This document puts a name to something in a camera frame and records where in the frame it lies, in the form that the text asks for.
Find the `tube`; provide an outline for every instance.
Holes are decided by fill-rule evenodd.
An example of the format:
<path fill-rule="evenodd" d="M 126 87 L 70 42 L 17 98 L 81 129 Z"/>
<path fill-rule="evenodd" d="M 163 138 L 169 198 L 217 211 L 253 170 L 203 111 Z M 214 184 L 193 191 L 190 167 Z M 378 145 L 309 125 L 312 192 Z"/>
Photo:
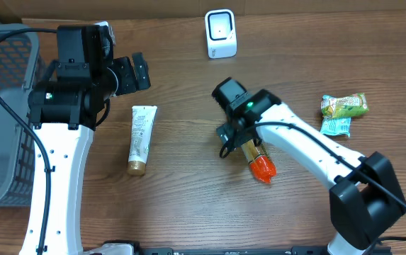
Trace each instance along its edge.
<path fill-rule="evenodd" d="M 156 106 L 132 107 L 132 136 L 127 164 L 127 172 L 130 175 L 141 176 L 145 174 L 156 112 Z"/>

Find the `blue packet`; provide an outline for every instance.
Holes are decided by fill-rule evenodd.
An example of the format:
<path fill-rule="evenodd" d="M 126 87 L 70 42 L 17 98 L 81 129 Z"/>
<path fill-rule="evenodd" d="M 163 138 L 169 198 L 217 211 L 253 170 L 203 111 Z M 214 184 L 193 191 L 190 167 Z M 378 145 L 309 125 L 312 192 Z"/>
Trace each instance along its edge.
<path fill-rule="evenodd" d="M 351 137 L 349 128 L 351 127 L 351 118 L 324 118 L 322 121 L 321 134 L 324 135 L 347 135 Z"/>

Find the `snack packet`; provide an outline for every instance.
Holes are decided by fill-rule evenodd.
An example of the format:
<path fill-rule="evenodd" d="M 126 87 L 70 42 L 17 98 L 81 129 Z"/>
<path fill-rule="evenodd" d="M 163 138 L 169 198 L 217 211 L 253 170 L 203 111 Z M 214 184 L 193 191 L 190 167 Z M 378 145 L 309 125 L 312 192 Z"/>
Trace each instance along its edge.
<path fill-rule="evenodd" d="M 324 135 L 347 135 L 351 137 L 350 127 L 351 118 L 324 118 L 320 132 Z"/>
<path fill-rule="evenodd" d="M 369 111 L 364 93 L 355 93 L 344 98 L 334 98 L 324 95 L 321 111 L 325 118 L 356 117 Z"/>

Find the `gold cap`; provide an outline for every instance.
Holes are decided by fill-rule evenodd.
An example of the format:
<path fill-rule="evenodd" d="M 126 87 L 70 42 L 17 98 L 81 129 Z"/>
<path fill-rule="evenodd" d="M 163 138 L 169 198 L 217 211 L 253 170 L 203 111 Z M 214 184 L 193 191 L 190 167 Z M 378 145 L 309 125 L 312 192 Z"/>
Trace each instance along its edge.
<path fill-rule="evenodd" d="M 146 172 L 146 163 L 141 161 L 129 161 L 127 163 L 127 173 L 130 175 L 141 176 Z"/>

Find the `brown cap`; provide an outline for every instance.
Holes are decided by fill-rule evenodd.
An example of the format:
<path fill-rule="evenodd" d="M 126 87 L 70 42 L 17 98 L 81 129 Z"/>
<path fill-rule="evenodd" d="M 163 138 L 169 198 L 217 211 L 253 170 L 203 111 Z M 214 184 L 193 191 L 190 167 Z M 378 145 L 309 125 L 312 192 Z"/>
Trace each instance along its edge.
<path fill-rule="evenodd" d="M 141 176 L 146 172 L 146 164 L 141 161 L 129 161 L 127 163 L 127 173 L 130 175 Z"/>

